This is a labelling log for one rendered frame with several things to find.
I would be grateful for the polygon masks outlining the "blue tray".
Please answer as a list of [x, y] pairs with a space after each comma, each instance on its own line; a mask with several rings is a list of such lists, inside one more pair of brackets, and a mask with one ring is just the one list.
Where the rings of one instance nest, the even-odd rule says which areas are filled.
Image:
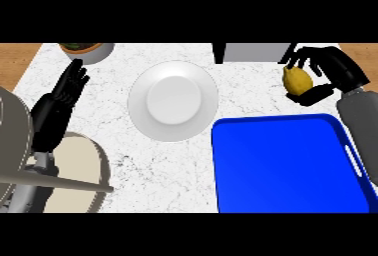
[[223, 118], [212, 144], [222, 213], [378, 213], [378, 195], [333, 115]]

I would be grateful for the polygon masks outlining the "yellow lemon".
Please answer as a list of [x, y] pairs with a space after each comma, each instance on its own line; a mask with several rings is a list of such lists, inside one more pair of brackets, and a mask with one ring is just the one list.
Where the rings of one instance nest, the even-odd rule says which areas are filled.
[[313, 80], [308, 72], [299, 67], [284, 67], [284, 87], [291, 95], [300, 96], [313, 88]]

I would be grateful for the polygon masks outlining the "beige bowl with grey rim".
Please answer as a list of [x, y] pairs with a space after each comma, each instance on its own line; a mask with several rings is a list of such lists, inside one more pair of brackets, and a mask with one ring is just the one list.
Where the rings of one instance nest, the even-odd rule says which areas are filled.
[[[110, 185], [110, 160], [101, 145], [85, 135], [67, 132], [54, 151], [60, 178]], [[96, 213], [107, 197], [105, 192], [57, 188], [48, 200], [46, 213]]]

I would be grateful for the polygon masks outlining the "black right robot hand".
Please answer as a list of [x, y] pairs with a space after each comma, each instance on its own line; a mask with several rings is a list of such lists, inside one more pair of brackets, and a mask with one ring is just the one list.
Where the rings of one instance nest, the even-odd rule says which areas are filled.
[[291, 55], [287, 70], [303, 69], [306, 60], [311, 60], [309, 67], [318, 77], [327, 76], [330, 82], [306, 89], [300, 93], [287, 91], [287, 97], [302, 106], [312, 106], [334, 94], [339, 89], [347, 93], [365, 86], [370, 79], [364, 70], [349, 55], [334, 46], [303, 47]]

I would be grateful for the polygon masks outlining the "white plate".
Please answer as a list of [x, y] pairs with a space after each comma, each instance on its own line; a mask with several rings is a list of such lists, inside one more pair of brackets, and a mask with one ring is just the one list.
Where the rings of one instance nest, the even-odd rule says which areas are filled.
[[129, 93], [129, 115], [139, 132], [161, 142], [197, 136], [219, 109], [219, 89], [206, 69], [167, 61], [141, 74]]

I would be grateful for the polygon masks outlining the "white plant pot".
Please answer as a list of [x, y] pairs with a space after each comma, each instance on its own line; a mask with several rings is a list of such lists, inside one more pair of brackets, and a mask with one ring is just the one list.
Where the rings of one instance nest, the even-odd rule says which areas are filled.
[[82, 59], [85, 65], [99, 63], [113, 53], [116, 44], [114, 43], [96, 43], [86, 49], [73, 50], [61, 45], [61, 49], [65, 52], [71, 60]]

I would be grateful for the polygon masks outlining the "grey box appliance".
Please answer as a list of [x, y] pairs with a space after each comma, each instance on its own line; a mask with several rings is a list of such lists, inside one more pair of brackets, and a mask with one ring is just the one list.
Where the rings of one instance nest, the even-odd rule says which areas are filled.
[[275, 62], [285, 64], [294, 54], [296, 43], [213, 43], [215, 63]]

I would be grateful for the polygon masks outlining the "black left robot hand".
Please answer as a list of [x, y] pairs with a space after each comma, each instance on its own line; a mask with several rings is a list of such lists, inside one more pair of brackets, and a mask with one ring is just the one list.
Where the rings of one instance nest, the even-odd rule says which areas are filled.
[[52, 92], [42, 96], [31, 109], [34, 152], [52, 152], [62, 141], [73, 109], [91, 79], [86, 72], [83, 60], [74, 59], [60, 77]]

